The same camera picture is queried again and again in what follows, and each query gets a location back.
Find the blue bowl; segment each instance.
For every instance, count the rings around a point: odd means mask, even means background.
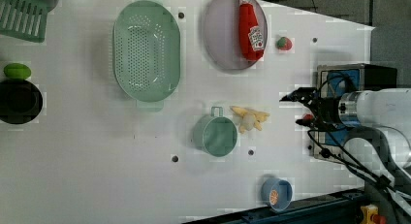
[[[277,202],[275,204],[269,200],[269,196],[273,191],[276,191],[278,194]],[[291,203],[291,199],[293,198],[293,188],[286,180],[269,178],[263,184],[261,198],[265,204],[271,206],[275,211],[282,211]]]

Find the green dish rack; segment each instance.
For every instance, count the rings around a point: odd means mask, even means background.
[[[43,42],[47,8],[45,0],[0,0],[0,34],[34,43]]]

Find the ketchup label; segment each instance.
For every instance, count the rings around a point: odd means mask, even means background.
[[[248,38],[254,51],[264,50],[263,34],[261,34],[259,26],[254,26],[250,29]]]

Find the white tabletop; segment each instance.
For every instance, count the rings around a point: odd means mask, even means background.
[[[137,111],[111,66],[114,21],[133,1],[61,0],[43,44],[0,37],[0,68],[31,67],[46,101],[32,123],[0,124],[0,223],[186,222],[262,206],[267,176],[289,180],[293,200],[364,185],[342,166],[309,157],[295,124],[306,110],[278,100],[312,84],[318,65],[368,62],[371,28],[260,2],[269,24],[264,60],[229,74],[211,62],[202,40],[210,0],[164,0],[181,31],[181,80],[161,112],[147,113]],[[291,51],[274,49],[280,36],[294,41]],[[227,157],[196,149],[195,123],[212,106],[231,118],[231,105],[271,117],[262,132],[241,135]]]

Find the black bowl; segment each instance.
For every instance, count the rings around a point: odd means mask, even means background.
[[[26,80],[0,82],[0,119],[9,124],[24,124],[43,107],[43,96],[33,83]]]

